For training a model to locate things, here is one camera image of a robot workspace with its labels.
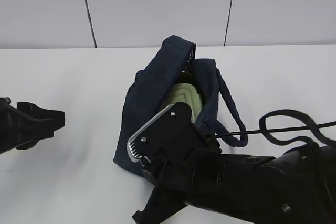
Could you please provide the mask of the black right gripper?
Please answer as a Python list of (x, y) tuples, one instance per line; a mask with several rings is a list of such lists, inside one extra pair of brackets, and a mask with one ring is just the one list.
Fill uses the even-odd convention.
[(217, 140), (207, 141), (193, 126), (182, 129), (157, 154), (143, 157), (142, 173), (155, 187), (146, 206), (132, 216), (135, 223), (162, 223), (187, 206), (196, 160), (220, 153)]

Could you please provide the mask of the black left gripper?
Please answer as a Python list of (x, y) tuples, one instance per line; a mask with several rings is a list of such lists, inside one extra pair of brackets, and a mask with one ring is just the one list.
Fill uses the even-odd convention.
[(33, 148), (39, 141), (54, 137), (65, 122), (64, 111), (43, 109), (30, 102), (18, 102), (15, 108), (9, 97), (1, 97), (1, 154)]

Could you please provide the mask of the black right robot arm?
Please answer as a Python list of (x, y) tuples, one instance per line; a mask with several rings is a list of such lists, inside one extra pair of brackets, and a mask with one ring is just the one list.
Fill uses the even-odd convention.
[(222, 154), (188, 125), (134, 143), (154, 190), (136, 223), (162, 223), (188, 205), (252, 223), (335, 223), (335, 149), (307, 145), (283, 156)]

